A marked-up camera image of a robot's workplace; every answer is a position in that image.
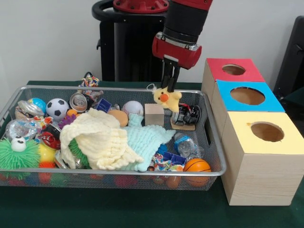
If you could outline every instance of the light blue knitted cloth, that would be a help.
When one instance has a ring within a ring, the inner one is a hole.
[[[124,127],[128,132],[128,145],[143,159],[142,163],[133,163],[122,167],[122,170],[147,171],[153,155],[161,144],[166,144],[175,134],[175,130],[166,130],[158,125],[142,127],[143,117],[129,114],[129,123]]]

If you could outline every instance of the red box lid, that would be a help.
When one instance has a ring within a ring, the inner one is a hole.
[[[263,76],[251,59],[207,58],[215,81],[264,82]]]

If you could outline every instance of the white wall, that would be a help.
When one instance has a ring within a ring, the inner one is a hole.
[[[0,0],[0,109],[29,80],[101,75],[97,0]],[[206,57],[252,58],[274,86],[303,0],[214,0],[199,41],[203,54],[179,81],[201,82]]]
[[[197,65],[180,81],[201,81],[207,57],[252,58],[273,88],[304,0],[213,0],[199,43]]]

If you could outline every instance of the yellow plush chick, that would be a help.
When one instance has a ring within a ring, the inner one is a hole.
[[[169,108],[172,112],[179,112],[179,101],[181,99],[181,92],[168,92],[168,88],[156,89],[153,91],[154,101],[163,106],[163,108]]]

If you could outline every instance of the yellow box lid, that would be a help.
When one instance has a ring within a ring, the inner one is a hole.
[[[228,112],[244,153],[304,154],[304,139],[286,113]]]

